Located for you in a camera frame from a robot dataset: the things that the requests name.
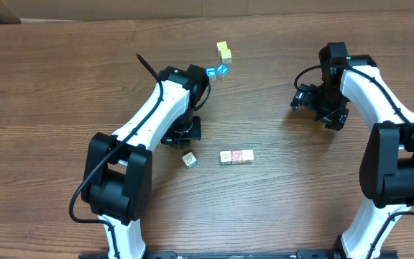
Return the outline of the blue-sided picture block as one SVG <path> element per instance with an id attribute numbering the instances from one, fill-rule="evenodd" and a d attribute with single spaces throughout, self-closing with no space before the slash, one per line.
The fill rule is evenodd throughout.
<path id="1" fill-rule="evenodd" d="M 182 159 L 187 168 L 192 168 L 197 164 L 197 159 L 192 152 L 185 154 Z"/>

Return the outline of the cow picture number 2 block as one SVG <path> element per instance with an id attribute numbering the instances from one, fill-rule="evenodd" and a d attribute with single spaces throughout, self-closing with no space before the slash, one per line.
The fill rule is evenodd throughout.
<path id="1" fill-rule="evenodd" d="M 243 163 L 252 163 L 254 161 L 254 151 L 253 150 L 242 150 L 242 162 Z"/>

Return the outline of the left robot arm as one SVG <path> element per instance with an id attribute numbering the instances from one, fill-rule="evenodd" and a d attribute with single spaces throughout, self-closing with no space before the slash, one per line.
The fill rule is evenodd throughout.
<path id="1" fill-rule="evenodd" d="M 83 182 L 75 198 L 89 204 L 109 244 L 101 258 L 144 258 L 140 218 L 152 192 L 152 159 L 158 144 L 186 147 L 201 139 L 194 115 L 210 94 L 205 68 L 168 66 L 156 73 L 152 95 L 111 135 L 96 133 L 88 145 Z"/>

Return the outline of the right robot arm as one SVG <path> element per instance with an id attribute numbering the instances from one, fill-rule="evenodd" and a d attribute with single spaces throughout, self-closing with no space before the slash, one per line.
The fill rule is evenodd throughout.
<path id="1" fill-rule="evenodd" d="M 330 42 L 319 53 L 323 83 L 294 85 L 293 110 L 304 106 L 331 130 L 341 130 L 352 103 L 370 136 L 359 167 L 364 194 L 350 227 L 332 250 L 312 252 L 314 258 L 397 258 L 382 244 L 397 221 L 414 216 L 414 113 L 383 81 L 369 55 L 350 55 L 344 42 Z"/>

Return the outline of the red Q wooden block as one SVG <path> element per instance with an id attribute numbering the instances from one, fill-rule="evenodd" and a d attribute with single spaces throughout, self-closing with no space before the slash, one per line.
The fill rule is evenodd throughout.
<path id="1" fill-rule="evenodd" d="M 232 164 L 243 163 L 242 150 L 232 150 L 231 151 L 231 163 Z"/>

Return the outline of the red M letter block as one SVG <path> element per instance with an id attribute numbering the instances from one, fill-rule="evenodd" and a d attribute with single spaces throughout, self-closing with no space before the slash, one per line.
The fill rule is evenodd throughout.
<path id="1" fill-rule="evenodd" d="M 229 150 L 220 152 L 220 163 L 222 165 L 231 165 L 232 164 L 231 152 Z"/>

